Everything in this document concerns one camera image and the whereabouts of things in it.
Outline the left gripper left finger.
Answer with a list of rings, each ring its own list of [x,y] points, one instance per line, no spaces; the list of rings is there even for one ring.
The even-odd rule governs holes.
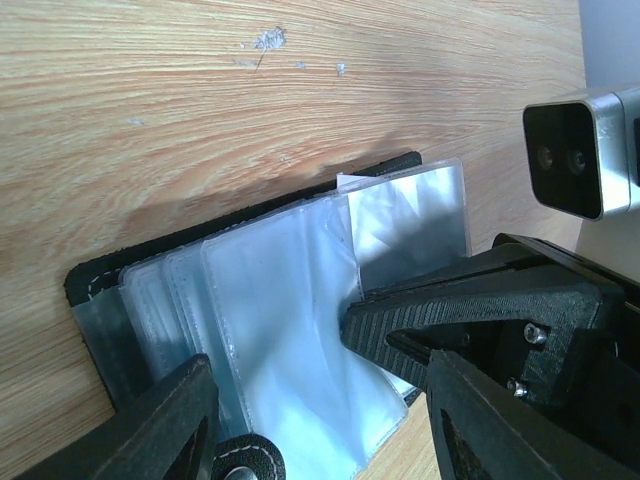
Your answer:
[[[20,479],[209,479],[219,427],[209,358],[197,354]]]

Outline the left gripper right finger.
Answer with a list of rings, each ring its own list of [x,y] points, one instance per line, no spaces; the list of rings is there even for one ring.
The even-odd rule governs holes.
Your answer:
[[[637,479],[639,475],[519,401],[454,352],[427,368],[443,479]]]

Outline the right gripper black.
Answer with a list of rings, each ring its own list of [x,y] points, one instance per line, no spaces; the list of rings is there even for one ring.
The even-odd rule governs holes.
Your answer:
[[[496,248],[515,243],[528,248]],[[530,405],[569,405],[587,385],[581,423],[603,450],[637,450],[639,283],[546,240],[500,233],[492,246],[367,293],[344,316],[343,344],[427,396],[436,351],[456,353]],[[600,278],[587,270],[625,293],[613,320],[617,347],[588,380],[600,344]]]

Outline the black leather card holder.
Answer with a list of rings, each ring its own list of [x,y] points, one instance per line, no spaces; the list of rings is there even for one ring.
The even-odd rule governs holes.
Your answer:
[[[204,357],[215,478],[352,479],[412,389],[342,344],[347,308],[468,251],[461,162],[410,152],[79,264],[64,288],[117,412]]]

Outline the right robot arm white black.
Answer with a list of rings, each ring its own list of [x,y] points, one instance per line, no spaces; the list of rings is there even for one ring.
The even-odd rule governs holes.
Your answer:
[[[535,198],[578,217],[575,252],[501,234],[491,249],[367,294],[353,352],[453,409],[485,387],[508,426],[639,465],[639,8],[580,5],[587,87],[523,113]]]

